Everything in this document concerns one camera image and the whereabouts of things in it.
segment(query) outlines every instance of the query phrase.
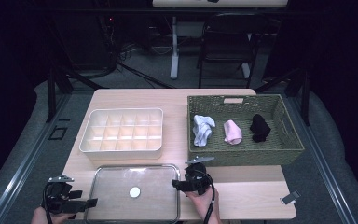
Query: chair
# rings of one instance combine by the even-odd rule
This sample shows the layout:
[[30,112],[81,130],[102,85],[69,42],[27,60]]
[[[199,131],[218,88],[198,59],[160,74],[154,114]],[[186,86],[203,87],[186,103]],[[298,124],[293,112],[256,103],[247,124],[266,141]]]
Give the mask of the chair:
[[269,28],[269,19],[261,14],[219,13],[203,26],[200,56],[197,67],[199,88],[203,79],[203,63],[250,64],[246,88],[250,87],[255,58],[261,37]]

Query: green woven basket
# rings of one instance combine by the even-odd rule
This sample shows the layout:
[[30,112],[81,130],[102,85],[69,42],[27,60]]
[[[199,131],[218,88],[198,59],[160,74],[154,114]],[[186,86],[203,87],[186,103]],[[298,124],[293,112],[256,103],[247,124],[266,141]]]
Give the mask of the green woven basket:
[[[206,166],[282,165],[294,161],[303,151],[282,97],[268,95],[188,96],[188,158],[214,157]],[[253,141],[249,129],[255,114],[261,115],[271,131],[265,142]],[[211,117],[215,122],[205,147],[194,146],[195,115]],[[224,141],[224,123],[232,119],[242,131],[242,141],[230,145]]]

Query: person's hand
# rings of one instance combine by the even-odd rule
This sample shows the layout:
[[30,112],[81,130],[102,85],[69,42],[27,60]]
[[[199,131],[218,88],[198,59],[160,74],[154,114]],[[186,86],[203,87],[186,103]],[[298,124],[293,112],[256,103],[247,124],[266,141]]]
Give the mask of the person's hand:
[[[51,221],[53,224],[62,224],[69,217],[72,217],[74,214],[65,214],[59,213],[57,215],[51,214]],[[43,207],[38,207],[34,210],[34,216],[32,217],[32,224],[48,224],[48,219],[46,218],[46,211]]]
[[[208,187],[202,195],[199,195],[196,192],[185,192],[185,195],[196,206],[197,213],[200,215],[202,220],[205,219],[206,213],[208,212],[209,204],[212,200],[212,193],[213,191],[211,187]],[[219,192],[217,192],[217,189],[214,189],[214,206],[208,223],[222,223],[219,214]]]

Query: table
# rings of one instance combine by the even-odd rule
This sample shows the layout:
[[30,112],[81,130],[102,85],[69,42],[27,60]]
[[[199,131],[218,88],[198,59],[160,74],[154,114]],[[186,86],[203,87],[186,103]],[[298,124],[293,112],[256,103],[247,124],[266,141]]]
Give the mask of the table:
[[[153,7],[286,7],[287,2],[288,0],[219,0],[217,3],[208,0],[153,0]],[[177,25],[176,17],[173,17],[171,79],[178,77]],[[249,66],[243,64],[242,72],[247,77]]]
[[[88,199],[96,170],[101,165],[171,163],[184,180],[187,159],[188,95],[253,95],[249,89],[136,89],[97,90],[89,104],[63,173],[74,178],[72,190],[83,190]],[[159,107],[164,112],[162,156],[157,160],[92,161],[79,149],[91,111],[109,108]],[[282,204],[289,194],[281,166],[207,167],[220,194],[222,219],[290,219],[296,216],[293,204]],[[83,218],[83,213],[76,215]],[[180,220],[200,219],[191,201],[180,193]]]

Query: plastic container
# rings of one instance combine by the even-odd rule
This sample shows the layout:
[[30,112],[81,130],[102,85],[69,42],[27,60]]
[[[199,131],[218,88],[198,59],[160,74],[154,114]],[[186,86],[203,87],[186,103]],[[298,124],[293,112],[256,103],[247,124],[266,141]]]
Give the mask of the plastic container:
[[162,119],[160,108],[94,110],[80,150],[93,160],[157,159]]
[[[282,97],[265,95],[188,96],[188,158],[214,157],[206,166],[283,165],[294,161],[304,150]],[[265,142],[255,142],[250,130],[252,118],[261,115],[271,131]],[[194,146],[193,118],[211,117],[215,122],[205,147]],[[224,123],[232,119],[241,129],[237,145],[224,141]]]
[[180,179],[171,164],[103,166],[95,174],[88,209],[88,223],[175,223],[179,193],[172,180]]

